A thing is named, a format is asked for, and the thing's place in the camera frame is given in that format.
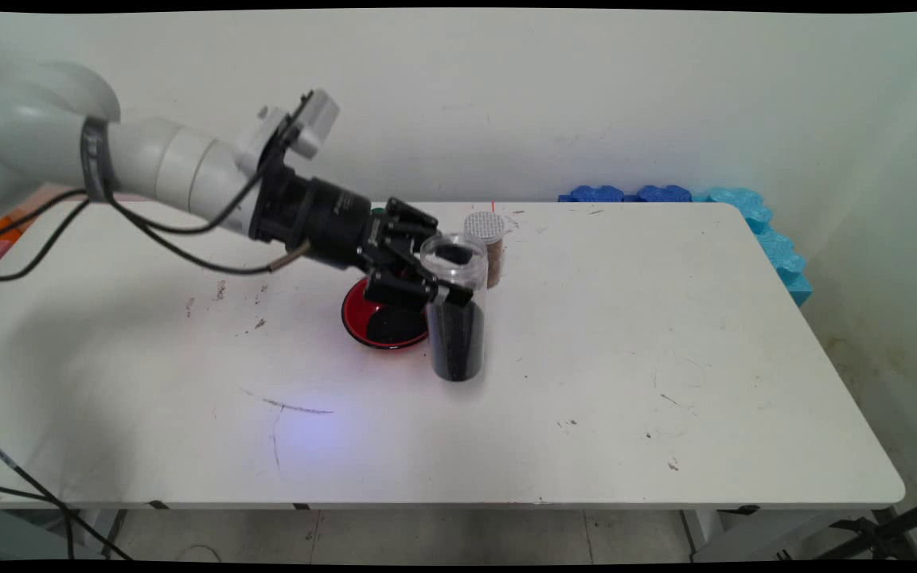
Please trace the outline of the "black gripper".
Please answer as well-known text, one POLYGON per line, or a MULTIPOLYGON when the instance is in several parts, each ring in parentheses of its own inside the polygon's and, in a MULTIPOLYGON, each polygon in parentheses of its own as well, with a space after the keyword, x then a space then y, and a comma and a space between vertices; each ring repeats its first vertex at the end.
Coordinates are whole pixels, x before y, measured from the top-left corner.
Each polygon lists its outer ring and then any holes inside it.
POLYGON ((468 286, 441 279, 424 266, 473 263, 474 244, 466 233, 441 232, 435 217, 390 199, 375 209, 375 218, 386 238, 410 255, 384 263, 384 254, 370 239, 375 224, 369 199, 320 178, 300 177, 281 159, 266 161, 258 174, 250 237, 280 242, 285 249, 266 271, 280 271, 301 258, 341 271, 359 268, 367 274, 367 300, 404 310, 445 303, 466 307, 473 300, 468 286))

